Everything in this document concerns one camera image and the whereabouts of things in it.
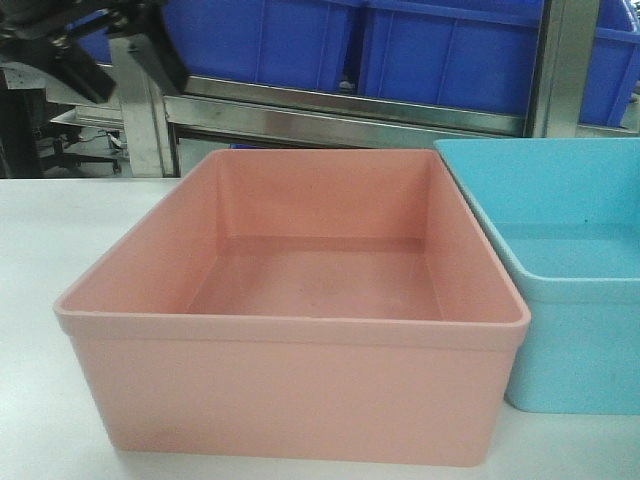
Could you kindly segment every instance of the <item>stainless steel frame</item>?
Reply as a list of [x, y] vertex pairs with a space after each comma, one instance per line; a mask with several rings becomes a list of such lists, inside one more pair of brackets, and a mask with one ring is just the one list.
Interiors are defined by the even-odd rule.
[[137, 176], [179, 175], [173, 129], [292, 146], [415, 148], [440, 138], [637, 136], [636, 129], [579, 125], [599, 0], [546, 0], [527, 117], [443, 108], [354, 95], [252, 85], [193, 76], [186, 94], [162, 96], [111, 42], [120, 79], [117, 100], [104, 107], [73, 98], [57, 85], [51, 101], [77, 105], [59, 121], [124, 128]]

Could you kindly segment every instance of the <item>blue plastic bin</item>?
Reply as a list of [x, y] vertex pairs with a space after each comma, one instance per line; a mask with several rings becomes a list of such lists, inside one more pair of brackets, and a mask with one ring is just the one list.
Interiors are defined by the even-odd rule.
[[[172, 0], [167, 29], [193, 74], [337, 91], [362, 0]], [[110, 62], [102, 32], [82, 45]]]
[[[541, 0], [370, 0], [358, 92], [524, 115]], [[602, 0], [580, 119], [619, 126], [640, 74], [638, 19]]]
[[[76, 25], [82, 25], [89, 20], [100, 16], [101, 14], [93, 14], [84, 18], [80, 22], [76, 22]], [[111, 52], [109, 51], [109, 40], [107, 39], [105, 32], [106, 28], [93, 32], [86, 37], [82, 37], [79, 41], [80, 46], [84, 48], [94, 60], [100, 63], [111, 63]]]
[[436, 147], [532, 312], [507, 399], [640, 414], [640, 139]]

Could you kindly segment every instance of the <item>white table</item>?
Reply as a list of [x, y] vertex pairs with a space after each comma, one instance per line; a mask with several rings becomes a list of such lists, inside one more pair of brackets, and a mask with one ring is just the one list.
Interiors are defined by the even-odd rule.
[[0, 479], [640, 479], [640, 416], [504, 405], [486, 463], [460, 469], [118, 452], [55, 298], [176, 180], [0, 181]]

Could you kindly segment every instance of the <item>robotic arm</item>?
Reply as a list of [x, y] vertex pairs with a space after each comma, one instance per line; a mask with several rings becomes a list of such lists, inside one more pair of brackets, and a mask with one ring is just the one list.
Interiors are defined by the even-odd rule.
[[[115, 84], [78, 45], [108, 27], [126, 38], [129, 53], [168, 94], [182, 93], [189, 72], [164, 26], [163, 0], [0, 0], [0, 64], [54, 77], [95, 103], [106, 102]], [[70, 27], [90, 14], [100, 16]]]

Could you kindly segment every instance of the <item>pink plastic bin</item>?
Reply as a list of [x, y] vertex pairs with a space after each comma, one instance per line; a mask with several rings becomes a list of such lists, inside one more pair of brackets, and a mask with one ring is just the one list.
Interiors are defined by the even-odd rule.
[[118, 448], [460, 466], [529, 322], [430, 150], [213, 153], [55, 310]]

